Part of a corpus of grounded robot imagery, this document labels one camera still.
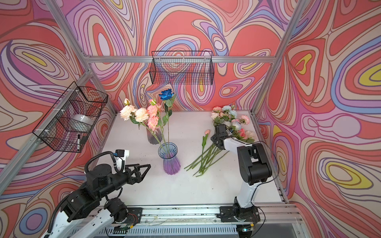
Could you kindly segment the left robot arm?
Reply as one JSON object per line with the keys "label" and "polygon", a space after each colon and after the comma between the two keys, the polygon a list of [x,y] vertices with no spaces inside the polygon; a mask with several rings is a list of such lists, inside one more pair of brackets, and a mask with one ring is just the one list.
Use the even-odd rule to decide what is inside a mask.
{"label": "left robot arm", "polygon": [[139,214],[142,209],[134,209],[130,212],[119,197],[109,198],[109,195],[114,191],[122,192],[125,184],[134,185],[142,182],[150,168],[150,164],[132,164],[126,165],[123,172],[114,174],[109,164],[97,165],[85,174],[86,181],[79,189],[71,192],[59,202],[52,213],[48,229],[43,237],[68,237],[72,229],[100,206],[103,198],[106,199],[103,208],[74,236],[92,238],[100,231],[105,231],[113,223],[127,222],[123,230],[132,229],[140,222]]}

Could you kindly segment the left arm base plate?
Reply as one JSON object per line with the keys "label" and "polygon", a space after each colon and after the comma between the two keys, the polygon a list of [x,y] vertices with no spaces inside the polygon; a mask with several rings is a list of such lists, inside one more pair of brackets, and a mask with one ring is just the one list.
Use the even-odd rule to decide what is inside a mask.
{"label": "left arm base plate", "polygon": [[122,211],[116,215],[115,222],[127,225],[139,224],[142,212],[143,208],[141,207],[127,207],[126,209],[122,209]]}

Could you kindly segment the white rose stem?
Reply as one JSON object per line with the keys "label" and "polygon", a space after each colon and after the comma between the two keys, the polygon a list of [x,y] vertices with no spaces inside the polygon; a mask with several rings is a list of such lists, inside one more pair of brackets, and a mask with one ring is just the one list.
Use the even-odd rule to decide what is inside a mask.
{"label": "white rose stem", "polygon": [[[229,137],[224,140],[225,150],[227,150],[228,152],[233,152],[233,153],[237,154],[237,144],[234,142],[234,140],[232,138],[232,133],[231,133],[231,130],[230,130],[231,123],[225,121],[222,124],[226,125],[227,132],[228,132],[228,135],[229,135]],[[222,151],[222,150],[218,149],[215,145],[213,145],[213,143],[212,143],[211,146],[212,146],[212,152],[211,152],[210,161],[214,160],[214,158]]]}

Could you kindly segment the peach peony stem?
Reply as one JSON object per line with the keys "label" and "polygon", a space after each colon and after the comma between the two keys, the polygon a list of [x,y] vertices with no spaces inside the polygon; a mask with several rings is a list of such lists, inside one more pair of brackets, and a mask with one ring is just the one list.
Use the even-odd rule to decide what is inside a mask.
{"label": "peach peony stem", "polygon": [[131,121],[135,125],[146,128],[147,108],[137,109],[127,98],[124,101],[124,107],[120,111],[120,116],[124,121]]}

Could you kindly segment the blue rose stem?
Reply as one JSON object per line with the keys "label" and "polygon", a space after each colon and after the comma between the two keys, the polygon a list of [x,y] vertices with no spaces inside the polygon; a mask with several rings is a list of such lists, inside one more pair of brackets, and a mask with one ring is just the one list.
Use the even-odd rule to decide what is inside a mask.
{"label": "blue rose stem", "polygon": [[167,130],[167,139],[164,142],[170,142],[170,117],[173,113],[174,101],[176,99],[176,94],[172,89],[166,89],[161,91],[159,94],[159,99],[161,100],[161,131],[164,131],[164,128]]}

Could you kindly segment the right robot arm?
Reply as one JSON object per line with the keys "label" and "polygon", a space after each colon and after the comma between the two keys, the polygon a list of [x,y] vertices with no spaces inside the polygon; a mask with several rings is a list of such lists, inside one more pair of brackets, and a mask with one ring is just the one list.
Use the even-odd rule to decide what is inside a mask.
{"label": "right robot arm", "polygon": [[243,180],[239,194],[231,206],[221,206],[217,217],[222,222],[259,222],[259,208],[254,200],[260,185],[272,176],[272,168],[261,143],[244,142],[233,136],[226,125],[217,125],[211,141],[218,149],[233,152],[238,157],[239,172]]}

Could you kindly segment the pink carnation stem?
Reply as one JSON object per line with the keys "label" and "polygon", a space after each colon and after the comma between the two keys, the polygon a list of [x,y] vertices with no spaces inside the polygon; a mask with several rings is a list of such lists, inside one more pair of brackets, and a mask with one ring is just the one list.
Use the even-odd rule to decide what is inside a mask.
{"label": "pink carnation stem", "polygon": [[[147,107],[147,113],[148,113],[148,119],[146,120],[146,128],[149,128],[151,132],[154,132],[156,129],[161,130],[161,103],[158,102],[156,99],[150,99],[149,105]],[[163,139],[159,146],[164,142],[165,139],[167,139],[167,130],[164,128],[164,131],[162,132]]]}

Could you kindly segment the purple-blue glass vase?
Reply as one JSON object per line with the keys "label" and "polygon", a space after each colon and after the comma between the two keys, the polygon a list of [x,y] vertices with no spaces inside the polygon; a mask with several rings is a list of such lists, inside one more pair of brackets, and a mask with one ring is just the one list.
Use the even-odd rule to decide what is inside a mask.
{"label": "purple-blue glass vase", "polygon": [[175,175],[181,169],[177,154],[178,148],[176,144],[172,142],[163,143],[158,149],[158,155],[163,160],[164,172],[168,175]]}

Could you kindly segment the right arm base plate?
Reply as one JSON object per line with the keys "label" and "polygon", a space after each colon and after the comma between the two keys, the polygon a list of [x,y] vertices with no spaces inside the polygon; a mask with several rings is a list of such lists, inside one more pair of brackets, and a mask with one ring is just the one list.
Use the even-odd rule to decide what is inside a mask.
{"label": "right arm base plate", "polygon": [[232,206],[220,206],[219,213],[216,214],[222,222],[250,222],[256,224],[261,220],[258,208],[255,206],[241,208],[233,204]]}

